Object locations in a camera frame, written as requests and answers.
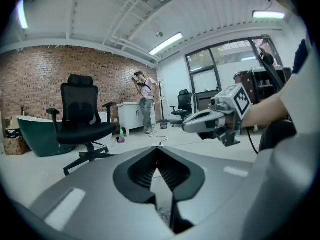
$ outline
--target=black mesh office chair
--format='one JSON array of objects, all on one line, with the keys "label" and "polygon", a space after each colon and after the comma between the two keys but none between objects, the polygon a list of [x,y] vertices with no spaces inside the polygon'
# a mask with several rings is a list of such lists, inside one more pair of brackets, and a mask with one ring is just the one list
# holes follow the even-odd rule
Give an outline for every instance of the black mesh office chair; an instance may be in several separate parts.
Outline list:
[{"label": "black mesh office chair", "polygon": [[192,98],[192,94],[188,92],[187,89],[181,90],[179,92],[179,96],[178,96],[179,110],[176,111],[175,110],[176,106],[171,106],[171,108],[173,108],[173,112],[171,112],[171,114],[175,116],[180,116],[181,120],[171,121],[172,127],[174,127],[175,125],[181,125],[184,122],[184,120],[187,119],[187,116],[192,114],[191,98]]},{"label": "black mesh office chair", "polygon": [[58,110],[50,107],[46,110],[52,116],[56,138],[58,143],[67,145],[85,144],[87,152],[80,152],[80,158],[63,169],[64,174],[69,175],[74,168],[86,161],[93,162],[95,159],[108,158],[113,154],[106,146],[96,149],[93,143],[116,130],[116,126],[110,122],[110,109],[116,103],[109,102],[103,107],[107,109],[107,122],[101,122],[97,99],[98,87],[94,86],[94,80],[90,76],[71,74],[68,83],[61,85],[63,102],[62,128],[58,128]]}]

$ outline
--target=black pants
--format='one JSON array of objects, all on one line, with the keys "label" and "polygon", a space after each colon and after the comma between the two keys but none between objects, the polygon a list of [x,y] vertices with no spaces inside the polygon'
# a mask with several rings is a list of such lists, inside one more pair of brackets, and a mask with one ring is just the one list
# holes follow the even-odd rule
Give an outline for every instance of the black pants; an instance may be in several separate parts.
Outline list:
[{"label": "black pants", "polygon": [[297,134],[292,122],[276,121],[270,124],[263,132],[260,140],[259,152],[273,149],[279,142]]}]

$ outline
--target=chair seat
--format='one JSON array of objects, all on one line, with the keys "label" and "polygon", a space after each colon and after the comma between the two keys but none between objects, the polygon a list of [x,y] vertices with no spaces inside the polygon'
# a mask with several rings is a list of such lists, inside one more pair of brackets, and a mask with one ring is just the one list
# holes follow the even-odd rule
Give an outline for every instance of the chair seat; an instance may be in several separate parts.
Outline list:
[{"label": "chair seat", "polygon": [[178,111],[171,112],[171,114],[175,116],[185,116],[185,115],[189,115],[190,112],[188,110],[178,110]]},{"label": "chair seat", "polygon": [[63,129],[56,134],[58,143],[80,145],[100,140],[116,130],[110,122],[102,122],[77,129]]}]

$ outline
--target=chair backrest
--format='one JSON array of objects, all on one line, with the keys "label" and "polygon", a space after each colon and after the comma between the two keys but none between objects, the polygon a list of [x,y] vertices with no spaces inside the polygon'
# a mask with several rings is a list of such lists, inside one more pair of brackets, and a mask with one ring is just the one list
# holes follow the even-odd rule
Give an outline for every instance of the chair backrest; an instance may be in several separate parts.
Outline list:
[{"label": "chair backrest", "polygon": [[187,89],[181,90],[179,92],[178,101],[179,101],[179,109],[186,110],[192,113],[191,103],[192,94],[188,92]]},{"label": "chair backrest", "polygon": [[101,123],[98,112],[99,88],[90,76],[71,74],[61,85],[62,127],[76,129]]}]

